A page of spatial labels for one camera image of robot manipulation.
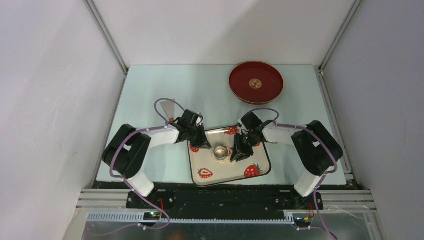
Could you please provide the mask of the round steel dough cutter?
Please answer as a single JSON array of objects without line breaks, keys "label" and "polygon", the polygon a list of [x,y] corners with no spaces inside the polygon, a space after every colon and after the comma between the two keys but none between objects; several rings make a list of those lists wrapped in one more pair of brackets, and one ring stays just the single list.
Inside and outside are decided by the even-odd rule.
[{"label": "round steel dough cutter", "polygon": [[217,161],[224,161],[229,155],[229,150],[224,145],[218,145],[213,150],[213,156]]}]

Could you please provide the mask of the white strawberry print tray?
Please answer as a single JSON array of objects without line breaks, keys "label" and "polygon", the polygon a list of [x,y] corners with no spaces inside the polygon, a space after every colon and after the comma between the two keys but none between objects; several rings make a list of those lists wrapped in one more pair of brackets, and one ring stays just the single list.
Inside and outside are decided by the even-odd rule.
[{"label": "white strawberry print tray", "polygon": [[189,161],[191,178],[198,187],[209,187],[247,178],[256,178],[267,175],[272,168],[267,149],[263,143],[253,147],[253,156],[239,161],[219,163],[212,156],[215,147],[227,146],[233,150],[235,135],[240,134],[237,126],[227,126],[207,130],[206,137],[211,144],[211,149],[195,149],[187,143],[189,150]]}]

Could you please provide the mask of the steel scraper orange handle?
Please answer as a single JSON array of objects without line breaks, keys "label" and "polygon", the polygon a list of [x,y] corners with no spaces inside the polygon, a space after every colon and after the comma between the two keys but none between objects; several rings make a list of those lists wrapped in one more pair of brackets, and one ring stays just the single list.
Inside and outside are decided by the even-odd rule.
[{"label": "steel scraper orange handle", "polygon": [[162,100],[160,102],[160,105],[162,107],[162,109],[164,110],[164,113],[167,117],[167,119],[170,122],[173,122],[175,120],[175,103],[174,103],[174,99],[171,100]]}]

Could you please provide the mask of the round dark red tray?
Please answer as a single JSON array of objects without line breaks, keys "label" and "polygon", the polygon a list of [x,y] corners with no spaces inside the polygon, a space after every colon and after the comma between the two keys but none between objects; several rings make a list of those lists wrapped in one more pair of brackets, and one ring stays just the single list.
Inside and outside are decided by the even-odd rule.
[{"label": "round dark red tray", "polygon": [[259,61],[248,61],[236,66],[228,79],[232,93],[242,102],[265,105],[283,92],[283,76],[273,66]]}]

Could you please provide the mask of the white dough piece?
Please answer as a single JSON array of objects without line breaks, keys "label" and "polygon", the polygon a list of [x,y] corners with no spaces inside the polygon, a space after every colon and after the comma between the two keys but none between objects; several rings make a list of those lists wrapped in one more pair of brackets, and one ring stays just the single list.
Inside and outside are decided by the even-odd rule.
[{"label": "white dough piece", "polygon": [[232,150],[230,149],[230,148],[228,148],[228,157],[225,159],[225,160],[223,160],[223,161],[217,161],[216,159],[215,159],[215,157],[213,156],[213,158],[218,162],[218,163],[224,163],[224,162],[226,162],[227,160],[228,160],[228,158],[230,157],[232,155]]}]

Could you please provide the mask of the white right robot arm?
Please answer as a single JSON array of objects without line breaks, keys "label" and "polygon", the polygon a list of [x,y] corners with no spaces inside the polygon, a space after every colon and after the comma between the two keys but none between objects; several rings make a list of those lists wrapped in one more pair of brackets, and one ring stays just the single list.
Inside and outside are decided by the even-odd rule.
[{"label": "white right robot arm", "polygon": [[262,121],[254,113],[247,112],[238,122],[230,161],[238,162],[253,156],[253,147],[259,143],[278,143],[294,146],[304,166],[304,171],[294,184],[291,204],[304,209],[329,174],[338,170],[338,160],[344,155],[341,146],[317,120],[306,125]]}]

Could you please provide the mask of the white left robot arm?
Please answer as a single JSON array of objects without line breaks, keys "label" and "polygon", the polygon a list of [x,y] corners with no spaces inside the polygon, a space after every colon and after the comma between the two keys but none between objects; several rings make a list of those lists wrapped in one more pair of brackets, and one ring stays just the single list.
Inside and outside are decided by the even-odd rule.
[{"label": "white left robot arm", "polygon": [[206,137],[203,116],[186,109],[181,117],[163,126],[135,128],[122,125],[102,153],[101,160],[109,166],[109,174],[121,179],[139,194],[138,201],[145,208],[158,202],[154,183],[143,172],[142,166],[149,149],[187,141],[193,148],[211,149]]}]

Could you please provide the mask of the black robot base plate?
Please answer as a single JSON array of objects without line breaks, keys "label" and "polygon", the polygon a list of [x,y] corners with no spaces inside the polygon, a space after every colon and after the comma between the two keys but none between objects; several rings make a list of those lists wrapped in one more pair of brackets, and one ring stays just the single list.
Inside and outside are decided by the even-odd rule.
[{"label": "black robot base plate", "polygon": [[136,193],[127,197],[128,209],[164,210],[170,218],[220,218],[276,220],[288,211],[323,210],[321,194],[301,197],[296,192],[278,190],[165,190],[150,194],[143,201]]}]

